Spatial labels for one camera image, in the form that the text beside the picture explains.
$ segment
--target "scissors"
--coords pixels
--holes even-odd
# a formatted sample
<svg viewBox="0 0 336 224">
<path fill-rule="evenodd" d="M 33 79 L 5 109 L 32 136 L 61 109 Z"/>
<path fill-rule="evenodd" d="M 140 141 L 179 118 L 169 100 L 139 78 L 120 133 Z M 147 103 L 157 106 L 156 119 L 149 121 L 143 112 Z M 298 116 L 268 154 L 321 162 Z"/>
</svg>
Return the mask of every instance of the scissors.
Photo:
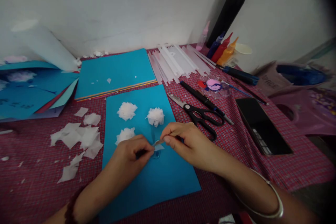
<svg viewBox="0 0 336 224">
<path fill-rule="evenodd" d="M 192 122 L 196 126 L 199 123 L 206 129 L 206 131 L 208 131 L 210 133 L 210 135 L 212 136 L 212 138 L 210 140 L 212 142 L 216 140 L 216 138 L 217 138 L 216 131 L 213 128 L 211 128 L 205 121 L 209 121 L 216 126 L 222 126 L 224 124 L 224 118 L 221 115 L 219 115 L 217 112 L 212 111 L 212 110 L 204 110 L 204 109 L 201 109 L 201 108 L 196 108 L 194 106 L 191 106 L 190 104 L 181 101 L 180 98 L 173 95 L 172 93 L 169 93 L 168 96 L 186 111 L 186 113 L 190 116 Z M 207 116 L 205 114 L 205 112 L 212 113 L 215 116 L 219 117 L 221 122 L 218 122 L 218 121 L 212 119 L 211 117 Z M 201 118 L 197 117 L 194 113 L 199 114 L 201 116 Z"/>
</svg>

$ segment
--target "white paper roll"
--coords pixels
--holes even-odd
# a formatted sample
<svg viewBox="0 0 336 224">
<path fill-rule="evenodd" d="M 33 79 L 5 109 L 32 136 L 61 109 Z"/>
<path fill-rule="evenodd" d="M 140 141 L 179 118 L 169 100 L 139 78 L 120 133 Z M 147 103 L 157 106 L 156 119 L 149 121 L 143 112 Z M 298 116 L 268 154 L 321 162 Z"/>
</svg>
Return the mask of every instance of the white paper roll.
<svg viewBox="0 0 336 224">
<path fill-rule="evenodd" d="M 78 70 L 75 57 L 38 20 L 18 23 L 12 32 L 32 51 L 61 70 Z"/>
</svg>

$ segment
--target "black tube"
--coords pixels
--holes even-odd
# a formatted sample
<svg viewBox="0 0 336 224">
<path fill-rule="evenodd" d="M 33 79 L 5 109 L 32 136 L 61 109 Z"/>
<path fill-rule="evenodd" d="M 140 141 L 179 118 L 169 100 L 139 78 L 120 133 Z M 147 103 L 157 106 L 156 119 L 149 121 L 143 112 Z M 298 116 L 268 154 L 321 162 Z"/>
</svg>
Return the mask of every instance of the black tube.
<svg viewBox="0 0 336 224">
<path fill-rule="evenodd" d="M 217 22 L 211 32 L 207 47 L 210 48 L 212 43 L 223 31 L 228 31 L 240 8 L 243 6 L 245 0 L 226 0 L 222 11 L 217 19 Z"/>
</svg>

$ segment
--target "black marker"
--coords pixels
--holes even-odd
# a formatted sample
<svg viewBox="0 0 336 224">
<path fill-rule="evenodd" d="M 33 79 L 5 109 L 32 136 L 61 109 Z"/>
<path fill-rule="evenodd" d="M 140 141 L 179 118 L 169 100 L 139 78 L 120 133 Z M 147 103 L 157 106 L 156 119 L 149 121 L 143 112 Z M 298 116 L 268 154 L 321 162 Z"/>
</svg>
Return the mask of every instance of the black marker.
<svg viewBox="0 0 336 224">
<path fill-rule="evenodd" d="M 234 125 L 234 123 L 219 109 L 213 104 L 208 97 L 202 94 L 199 91 L 196 91 L 191 86 L 189 86 L 184 81 L 181 81 L 180 84 L 184 87 L 189 93 L 191 93 L 197 100 L 207 106 L 210 110 L 216 111 L 219 115 L 221 115 L 229 124 Z"/>
</svg>

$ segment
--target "black scissors handle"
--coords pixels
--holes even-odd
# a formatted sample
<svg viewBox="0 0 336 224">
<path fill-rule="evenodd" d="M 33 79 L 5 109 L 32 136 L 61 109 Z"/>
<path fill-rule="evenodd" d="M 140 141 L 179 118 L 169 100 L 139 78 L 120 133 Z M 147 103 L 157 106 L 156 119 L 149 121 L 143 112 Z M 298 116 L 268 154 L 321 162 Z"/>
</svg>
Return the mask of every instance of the black scissors handle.
<svg viewBox="0 0 336 224">
<path fill-rule="evenodd" d="M 184 110 L 188 113 L 188 115 L 190 116 L 192 122 L 197 126 L 197 124 L 201 124 L 205 129 L 206 131 L 208 131 L 211 135 L 211 142 L 215 141 L 216 138 L 217 138 L 217 133 L 216 131 L 211 128 L 206 122 L 205 120 L 211 122 L 212 124 L 214 125 L 217 125 L 217 126 L 222 126 L 224 124 L 224 120 L 223 118 L 217 114 L 216 112 L 214 111 L 211 111 L 211 110 L 204 110 L 204 109 L 200 109 L 200 108 L 196 108 L 194 106 L 191 106 L 189 104 L 185 104 L 183 106 Z M 194 115 L 194 112 L 198 113 L 202 118 L 199 118 L 197 116 Z M 204 112 L 209 112 L 209 113 L 214 113 L 216 116 L 218 116 L 221 120 L 222 120 L 222 123 L 219 123 L 217 122 L 216 120 L 212 119 L 211 117 L 207 116 L 204 114 Z"/>
</svg>

